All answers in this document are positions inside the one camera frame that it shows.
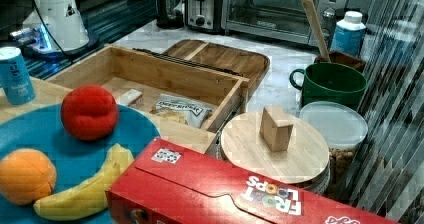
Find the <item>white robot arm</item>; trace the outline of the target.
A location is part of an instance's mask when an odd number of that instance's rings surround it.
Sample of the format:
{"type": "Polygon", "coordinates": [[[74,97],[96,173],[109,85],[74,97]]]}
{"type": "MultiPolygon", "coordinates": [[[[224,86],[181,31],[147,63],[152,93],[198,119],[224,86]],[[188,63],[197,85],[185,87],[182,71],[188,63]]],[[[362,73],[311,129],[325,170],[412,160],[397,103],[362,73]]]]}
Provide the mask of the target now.
{"type": "Polygon", "coordinates": [[[23,27],[9,34],[13,41],[45,58],[74,58],[96,46],[99,38],[85,27],[75,0],[32,1],[23,27]]]}

